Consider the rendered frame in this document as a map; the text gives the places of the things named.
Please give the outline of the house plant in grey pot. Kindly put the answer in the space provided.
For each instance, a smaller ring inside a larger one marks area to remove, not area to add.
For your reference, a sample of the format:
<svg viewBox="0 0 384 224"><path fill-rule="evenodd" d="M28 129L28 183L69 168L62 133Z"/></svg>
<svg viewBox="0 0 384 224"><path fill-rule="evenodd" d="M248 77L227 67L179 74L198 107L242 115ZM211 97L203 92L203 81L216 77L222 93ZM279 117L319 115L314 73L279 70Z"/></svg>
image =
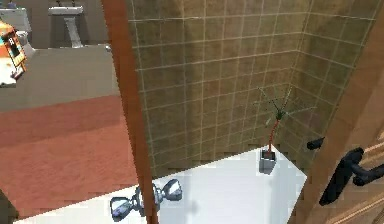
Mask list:
<svg viewBox="0 0 384 224"><path fill-rule="evenodd" d="M277 135L279 126L282 120L287 117L292 117L294 114L306 112L315 109L315 106L301 107L299 109L288 110L287 106L291 103L290 97L293 91L292 87L289 87L284 95L283 101L278 104L276 98L271 98L267 92L258 87L262 97L258 101L254 101L253 104L260 106L263 102L267 102L272 105L272 115L265 121L265 125L268 126L270 122L273 122L271 130L268 135L267 145L260 150L259 155L259 172L262 174L270 175L277 164L277 153L273 149L273 144Z"/></svg>

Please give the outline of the shiny grey dumbbell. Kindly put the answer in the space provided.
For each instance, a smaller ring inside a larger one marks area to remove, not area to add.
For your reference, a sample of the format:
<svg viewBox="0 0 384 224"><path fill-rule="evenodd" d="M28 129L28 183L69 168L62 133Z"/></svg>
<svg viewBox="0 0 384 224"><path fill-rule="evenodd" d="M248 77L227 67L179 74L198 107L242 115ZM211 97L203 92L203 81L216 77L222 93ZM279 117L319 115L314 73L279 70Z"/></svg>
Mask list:
<svg viewBox="0 0 384 224"><path fill-rule="evenodd" d="M161 208L164 200L180 201L183 198L182 186L178 179L171 179L162 188L152 184L156 211ZM113 197L110 202L110 214L114 222L125 219L131 211L137 211L141 217L145 216L144 199L140 187L136 187L131 197Z"/></svg>

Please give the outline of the brown wooden room door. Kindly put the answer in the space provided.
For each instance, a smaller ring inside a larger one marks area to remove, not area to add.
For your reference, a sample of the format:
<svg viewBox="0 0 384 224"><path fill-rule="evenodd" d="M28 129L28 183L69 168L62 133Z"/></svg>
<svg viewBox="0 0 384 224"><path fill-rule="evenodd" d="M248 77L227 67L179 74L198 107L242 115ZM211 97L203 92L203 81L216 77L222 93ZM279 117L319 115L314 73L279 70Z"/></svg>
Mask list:
<svg viewBox="0 0 384 224"><path fill-rule="evenodd" d="M362 147L362 164L384 162L384 0L313 0L303 23L291 84L315 109L287 121L281 149L307 180L288 224L379 224L384 178L348 183L319 204L339 160ZM324 137L309 150L309 141Z"/></svg>

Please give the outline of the orange and white box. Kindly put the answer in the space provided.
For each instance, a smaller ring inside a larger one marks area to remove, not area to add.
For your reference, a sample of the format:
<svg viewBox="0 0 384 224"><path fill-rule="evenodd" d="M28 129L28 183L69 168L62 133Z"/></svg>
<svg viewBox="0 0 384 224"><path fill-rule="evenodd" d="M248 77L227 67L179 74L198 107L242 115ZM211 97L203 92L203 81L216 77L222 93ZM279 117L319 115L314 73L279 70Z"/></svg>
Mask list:
<svg viewBox="0 0 384 224"><path fill-rule="evenodd" d="M26 55L10 24L0 20L0 72L12 74L21 66L25 68Z"/></svg>

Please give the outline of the brown door frame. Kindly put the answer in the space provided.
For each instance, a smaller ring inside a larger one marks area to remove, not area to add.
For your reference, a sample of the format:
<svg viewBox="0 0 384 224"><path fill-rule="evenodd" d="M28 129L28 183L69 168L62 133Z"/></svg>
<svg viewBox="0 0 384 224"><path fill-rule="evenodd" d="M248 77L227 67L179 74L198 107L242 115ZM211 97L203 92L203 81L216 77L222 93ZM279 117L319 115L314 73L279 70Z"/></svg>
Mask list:
<svg viewBox="0 0 384 224"><path fill-rule="evenodd" d="M101 0L147 224L159 224L125 0Z"/></svg>

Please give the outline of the white pedestal sink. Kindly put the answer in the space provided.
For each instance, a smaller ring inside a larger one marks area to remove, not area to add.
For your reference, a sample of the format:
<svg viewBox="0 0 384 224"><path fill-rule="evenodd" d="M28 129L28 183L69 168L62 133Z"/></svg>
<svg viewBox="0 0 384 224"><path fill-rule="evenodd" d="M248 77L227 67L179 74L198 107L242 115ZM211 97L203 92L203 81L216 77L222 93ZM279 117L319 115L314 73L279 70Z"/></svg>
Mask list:
<svg viewBox="0 0 384 224"><path fill-rule="evenodd" d="M81 15L83 11L82 6L55 6L48 9L49 15L63 16L73 48L83 47L76 25L76 17Z"/></svg>

